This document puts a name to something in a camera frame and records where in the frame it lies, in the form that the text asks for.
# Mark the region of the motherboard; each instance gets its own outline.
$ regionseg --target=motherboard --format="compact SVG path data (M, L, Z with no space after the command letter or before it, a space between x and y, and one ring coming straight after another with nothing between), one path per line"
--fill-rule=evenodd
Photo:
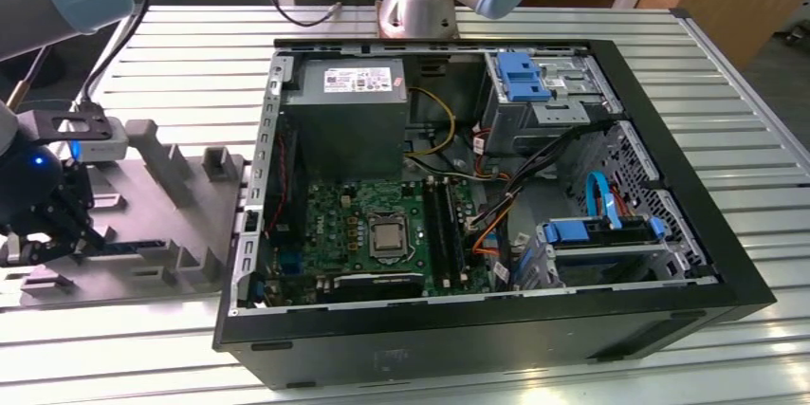
M442 242L436 236L444 233L434 233L438 224L429 221L437 213L425 195L430 199L440 186L452 211L452 217L441 218L452 218L448 232L457 233L460 241L462 221L474 211L465 181L309 185L304 246L281 249L273 265L280 272L278 304L345 302L345 289L350 300L361 301L486 292L482 262L472 266L462 259L469 250L461 248L457 259L442 257L444 249L430 250L430 240Z

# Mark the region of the power cord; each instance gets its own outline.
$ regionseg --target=power cord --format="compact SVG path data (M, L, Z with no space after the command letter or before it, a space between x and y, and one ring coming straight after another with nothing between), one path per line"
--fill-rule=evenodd
M342 4L340 4L340 2L337 2L336 4L333 4L329 8L329 10L326 11L326 14L324 14L322 18L320 18L316 21L312 21L309 23L304 23L301 21L297 21L296 19L293 19L286 12L282 10L281 8L281 4L278 3L278 0L269 0L269 3L272 4L272 6L276 8L276 10L278 11L278 14L282 16L282 19L285 19L289 23L294 24L298 28L312 28L314 26L317 26L318 24L321 24L324 21L326 21L334 14L334 12L340 9L340 7L342 6Z
M129 27L126 28L126 32L124 33L124 36L118 39L117 43L114 44L114 48L112 49L112 51L107 54L103 61L101 61L101 63L95 67L95 69L89 73L89 76L86 77L85 83L81 87L81 97L79 97L78 106L77 106L78 111L86 112L86 111L97 111L101 109L101 107L97 105L97 103L94 103L91 101L91 97L89 96L89 89L91 88L95 81L98 80L98 78L101 77L103 72L106 71L107 67L112 64L112 61L117 57L117 54L121 52L121 50L126 46L126 43L129 43L129 40L134 36L134 32L137 31L137 28L140 27L140 23L142 23L142 18L146 15L146 12L149 11L150 5L152 5L152 0L142 0L142 4L140 5L140 10L137 11L137 15L134 16L134 19L133 19L132 23L129 24Z

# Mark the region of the green circuit board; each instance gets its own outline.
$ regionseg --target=green circuit board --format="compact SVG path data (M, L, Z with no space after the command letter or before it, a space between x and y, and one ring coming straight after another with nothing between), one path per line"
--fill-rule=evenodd
M454 210L473 214L473 203L465 181L452 187ZM428 234L424 226L421 182L357 182L312 184L308 187L306 241L300 258L301 277L341 273L420 273L425 277L425 296L442 296L488 291L484 267L466 270L461 288L442 288L432 283ZM405 220L405 256L384 263L373 258L369 220L378 215L401 216ZM288 282L284 298L288 304L313 304L310 285Z

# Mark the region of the orange wire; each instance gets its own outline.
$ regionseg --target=orange wire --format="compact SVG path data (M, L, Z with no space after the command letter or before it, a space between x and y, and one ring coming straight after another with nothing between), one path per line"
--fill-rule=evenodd
M480 247L480 244L482 243L482 239L485 238L485 235L489 233L490 230L494 229L494 227L497 227L497 224L501 222L502 218L508 214L508 211L510 210L510 208L512 208L513 205L515 205L515 202L512 201L512 203L505 207L505 209L502 210L502 212L500 213L500 215L497 216L497 218L494 218L494 220L492 221L492 223L489 224L489 226L485 227L485 230L480 234L480 237L478 237L477 241L472 245L472 252L473 253L478 252L478 247Z
M485 178L492 177L492 175L485 175L485 174L482 173L482 171L480 170L480 162L481 162L481 161L482 161L482 156L477 156L477 157L476 157L476 165L474 165L474 168L476 168L476 169L474 169L474 171L476 171L476 176L477 176L477 177L482 177L482 178L485 179ZM508 179L510 178L510 177L508 176L508 174L506 174L506 173L498 173L498 174L497 174L497 177L498 177L500 179L504 179L504 180L508 180Z
M500 254L494 250L489 249L477 249L472 251L477 255L489 255L489 256L500 256Z

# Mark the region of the ram slot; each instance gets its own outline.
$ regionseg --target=ram slot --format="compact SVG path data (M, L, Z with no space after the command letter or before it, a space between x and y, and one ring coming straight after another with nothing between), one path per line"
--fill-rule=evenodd
M433 285L440 288L458 286L465 278L461 275L464 255L446 181L425 180L422 203Z

